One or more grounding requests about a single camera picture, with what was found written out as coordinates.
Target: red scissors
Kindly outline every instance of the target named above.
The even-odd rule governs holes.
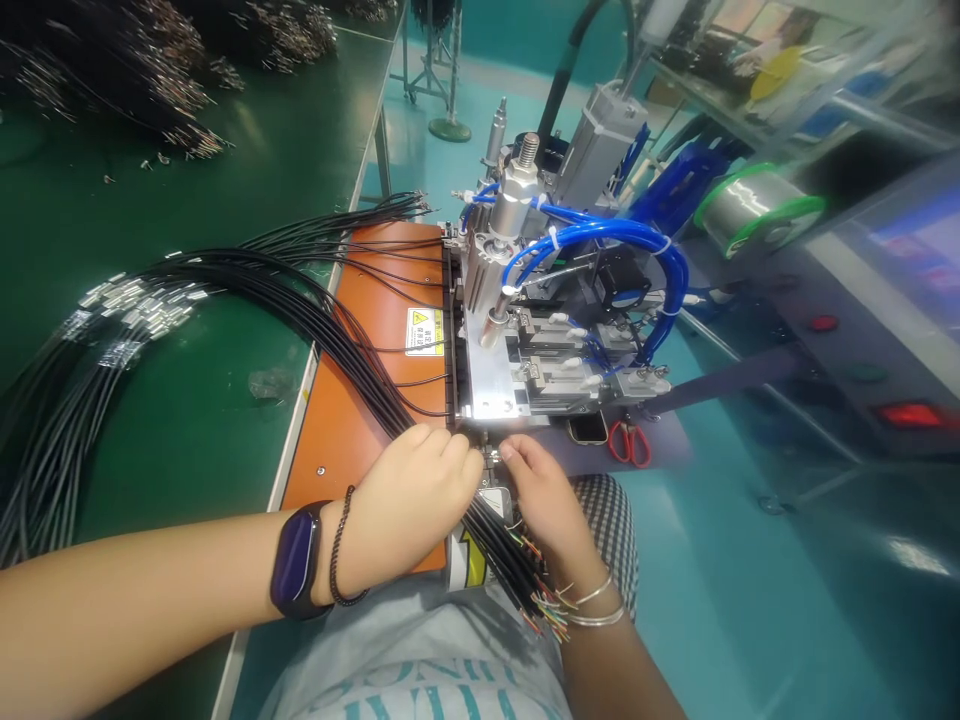
[[[617,451],[618,435],[623,436],[624,452],[622,455]],[[607,447],[610,448],[610,454],[619,462],[633,463],[635,468],[641,470],[650,466],[650,460],[653,457],[650,452],[650,443],[647,442],[647,436],[643,434],[640,428],[630,422],[629,415],[613,424],[613,428],[610,430],[610,438],[607,440]]]

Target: orange work surface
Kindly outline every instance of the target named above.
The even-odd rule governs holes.
[[[437,242],[416,249],[405,246],[410,241],[430,240]],[[353,242],[416,256],[417,259],[357,249],[351,249],[348,257],[402,278],[442,283],[443,264],[440,261],[443,246],[439,240],[440,228],[436,225],[390,223],[354,233]],[[415,285],[379,275],[415,298],[414,302],[373,279],[366,268],[343,265],[341,270],[337,298],[357,317],[375,347],[407,346],[408,310],[443,305],[442,287]],[[394,382],[408,383],[443,375],[446,372],[446,352],[443,356],[419,357],[408,357],[404,352],[381,352],[380,357]],[[443,412],[447,402],[446,388],[446,379],[441,379],[401,388],[401,392],[420,408]],[[446,424],[444,418],[410,412],[418,422],[439,427]],[[342,498],[349,485],[360,484],[389,442],[349,380],[329,357],[321,354],[283,497],[283,508],[293,509],[319,500]],[[446,565],[446,560],[446,549],[441,544],[417,567],[416,572],[440,569]]]

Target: green workbench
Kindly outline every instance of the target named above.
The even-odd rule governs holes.
[[[125,126],[73,128],[7,109],[0,125],[4,386],[83,292],[107,277],[356,203],[400,16],[336,24],[336,57],[292,77],[243,70],[246,91],[214,93],[218,104],[201,119],[236,148],[213,160],[180,156],[164,166],[157,148]],[[141,169],[145,159],[152,171]],[[105,184],[104,175],[116,182]],[[309,356],[307,344],[247,303],[220,296],[202,304],[131,373],[95,453],[79,539],[265,510],[275,481],[282,492],[278,467],[285,443],[289,450],[296,441],[291,419]],[[253,397],[256,372],[279,378],[279,399]],[[229,643],[204,649],[100,715],[209,718]]]

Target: red button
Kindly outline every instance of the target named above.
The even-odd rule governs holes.
[[[924,403],[898,403],[877,408],[880,416],[898,428],[935,428],[944,425],[943,418]]]
[[[840,321],[833,315],[817,315],[807,327],[814,332],[832,332],[840,327]]]

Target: silver bracelet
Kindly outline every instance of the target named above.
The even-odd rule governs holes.
[[[572,622],[574,625],[580,625],[581,627],[607,627],[608,625],[614,625],[618,623],[625,612],[626,608],[623,606],[623,603],[621,603],[616,612],[614,612],[612,615],[607,615],[606,617],[586,618],[580,615],[567,615],[567,620]]]
[[[606,590],[608,587],[610,587],[610,583],[613,582],[613,573],[610,572],[610,566],[609,566],[609,565],[607,565],[606,568],[607,568],[607,579],[604,580],[603,584],[602,584],[600,587],[598,587],[596,590],[594,590],[594,591],[593,591],[592,593],[590,593],[589,595],[585,595],[584,597],[580,598],[579,600],[573,600],[573,601],[567,600],[565,597],[563,597],[563,593],[565,593],[565,592],[567,592],[568,590],[570,590],[570,588],[573,587],[572,584],[571,584],[569,587],[565,588],[564,590],[557,590],[556,595],[557,595],[561,600],[563,600],[563,602],[566,603],[567,605],[572,605],[573,607],[579,608],[579,607],[580,607],[581,605],[583,605],[585,602],[587,602],[588,600],[593,600],[595,597],[597,597],[598,595],[600,595],[601,593],[603,593],[604,590]]]

